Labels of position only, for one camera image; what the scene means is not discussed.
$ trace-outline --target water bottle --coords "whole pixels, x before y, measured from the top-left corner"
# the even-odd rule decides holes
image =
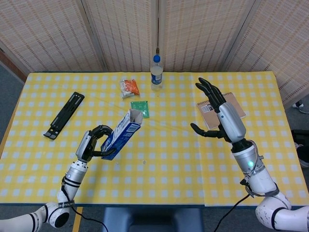
[[[151,73],[151,89],[160,90],[162,88],[162,72],[163,68],[160,66],[160,56],[157,54],[154,56],[154,64],[150,68]]]

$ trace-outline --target blue bottle cap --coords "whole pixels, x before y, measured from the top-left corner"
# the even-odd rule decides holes
[[[154,55],[154,62],[155,63],[159,63],[161,60],[160,56],[159,55]]]

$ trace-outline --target table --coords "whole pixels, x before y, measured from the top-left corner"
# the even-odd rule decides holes
[[[195,87],[203,77],[233,92],[246,113],[247,139],[258,145],[264,163],[293,205],[309,195],[273,72],[166,72],[164,88],[153,92],[147,72],[31,73],[0,160],[0,203],[56,200],[61,178],[86,130],[99,124],[114,128],[131,101],[148,101],[150,118],[112,161],[93,158],[79,188],[78,204],[233,205],[246,195],[242,172],[231,145],[197,136],[204,126],[196,107],[206,99]],[[136,79],[140,96],[122,100],[119,81]],[[54,140],[43,136],[74,92],[85,95],[77,111]],[[98,142],[97,150],[104,139]],[[257,205],[261,198],[243,205]]]

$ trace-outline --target notebook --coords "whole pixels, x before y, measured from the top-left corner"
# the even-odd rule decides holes
[[[245,112],[242,110],[240,104],[236,100],[233,93],[231,93],[231,92],[225,93],[225,94],[223,94],[223,96],[224,96],[226,102],[231,103],[235,107],[240,118],[244,118],[246,116]],[[209,130],[212,130],[212,129],[219,126],[220,121],[219,121],[217,114],[214,111],[213,107],[210,105],[209,101],[202,101],[202,102],[197,104],[197,107],[199,108],[199,110],[202,114],[202,117],[204,119],[204,122],[205,122],[205,124],[206,124],[206,126],[208,127]]]

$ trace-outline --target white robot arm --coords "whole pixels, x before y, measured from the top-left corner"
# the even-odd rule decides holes
[[[279,191],[259,156],[254,141],[246,140],[246,129],[234,106],[224,99],[220,90],[203,78],[197,88],[209,98],[220,121],[219,131],[204,131],[191,123],[192,129],[204,137],[224,138],[231,143],[232,153],[241,168],[244,179],[240,182],[253,197],[264,197],[255,210],[257,219],[274,230],[309,231],[309,206],[291,210],[291,203]]]
[[[55,228],[62,227],[69,219],[70,207],[74,205],[74,197],[88,170],[87,163],[93,156],[102,157],[114,151],[94,151],[97,140],[111,132],[108,126],[100,125],[84,134],[76,151],[78,160],[71,164],[62,178],[61,189],[57,194],[58,203],[50,202],[33,213],[0,220],[0,232],[37,232],[43,223],[49,223]]]

